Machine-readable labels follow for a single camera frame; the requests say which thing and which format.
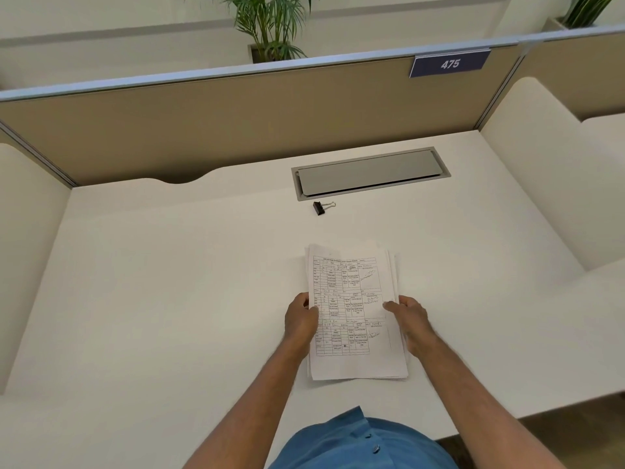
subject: shirt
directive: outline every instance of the shirt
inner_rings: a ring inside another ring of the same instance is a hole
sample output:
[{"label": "shirt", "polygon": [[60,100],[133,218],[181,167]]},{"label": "shirt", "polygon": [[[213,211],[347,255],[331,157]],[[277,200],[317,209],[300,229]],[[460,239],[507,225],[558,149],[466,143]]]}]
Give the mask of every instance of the shirt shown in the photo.
[{"label": "shirt", "polygon": [[408,426],[365,418],[360,406],[298,431],[270,469],[457,469],[435,441]]}]

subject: paper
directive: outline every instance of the paper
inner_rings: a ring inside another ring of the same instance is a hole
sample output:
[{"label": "paper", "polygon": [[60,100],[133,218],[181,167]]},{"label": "paper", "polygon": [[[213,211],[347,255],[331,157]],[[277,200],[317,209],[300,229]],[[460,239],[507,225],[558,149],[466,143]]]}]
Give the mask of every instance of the paper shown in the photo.
[{"label": "paper", "polygon": [[306,250],[310,306],[319,308],[311,343],[315,380],[406,378],[399,325],[384,301],[397,299],[395,257],[374,243],[351,250]]}]

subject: hand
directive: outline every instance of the hand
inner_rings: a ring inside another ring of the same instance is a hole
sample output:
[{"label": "hand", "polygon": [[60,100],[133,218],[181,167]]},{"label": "hand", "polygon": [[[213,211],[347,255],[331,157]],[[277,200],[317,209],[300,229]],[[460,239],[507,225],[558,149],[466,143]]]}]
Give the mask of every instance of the hand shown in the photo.
[{"label": "hand", "polygon": [[397,318],[399,328],[406,337],[408,350],[415,357],[420,359],[439,339],[427,319],[427,311],[416,299],[400,295],[399,304],[387,301],[383,307]]},{"label": "hand", "polygon": [[299,293],[286,310],[283,342],[300,360],[308,355],[318,324],[319,309],[316,306],[308,309],[308,293]]}]

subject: binder clip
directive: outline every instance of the binder clip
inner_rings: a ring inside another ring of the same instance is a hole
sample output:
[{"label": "binder clip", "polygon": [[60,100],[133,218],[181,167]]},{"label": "binder clip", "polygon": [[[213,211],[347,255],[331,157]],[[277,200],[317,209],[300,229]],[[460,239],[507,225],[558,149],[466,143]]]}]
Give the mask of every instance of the binder clip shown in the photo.
[{"label": "binder clip", "polygon": [[331,202],[329,204],[312,203],[312,206],[314,207],[314,211],[317,213],[317,215],[320,216],[321,214],[326,213],[326,209],[329,209],[331,207],[336,207],[336,203],[335,202]]}]

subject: blue number plate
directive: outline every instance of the blue number plate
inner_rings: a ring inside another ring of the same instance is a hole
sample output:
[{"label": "blue number plate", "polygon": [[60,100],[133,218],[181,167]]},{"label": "blue number plate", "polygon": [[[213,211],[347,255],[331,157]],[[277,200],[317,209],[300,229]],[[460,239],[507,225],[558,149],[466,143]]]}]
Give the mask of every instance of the blue number plate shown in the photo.
[{"label": "blue number plate", "polygon": [[457,52],[455,54],[436,54],[424,57],[415,57],[410,70],[410,77],[420,78],[423,76],[436,76],[438,74],[451,74],[452,72],[465,72],[467,70],[480,70],[488,59],[490,49]]}]

